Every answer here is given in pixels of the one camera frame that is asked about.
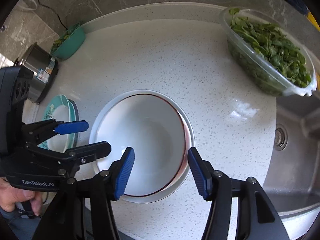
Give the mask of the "person's left hand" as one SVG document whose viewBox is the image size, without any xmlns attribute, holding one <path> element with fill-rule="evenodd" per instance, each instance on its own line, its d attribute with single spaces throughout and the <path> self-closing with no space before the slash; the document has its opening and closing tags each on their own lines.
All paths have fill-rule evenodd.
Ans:
<svg viewBox="0 0 320 240">
<path fill-rule="evenodd" d="M 33 213 L 40 215 L 42 207 L 42 193 L 22 190 L 12 187 L 9 182 L 1 178 L 1 208 L 6 212 L 15 210 L 16 203 L 30 201 Z"/>
</svg>

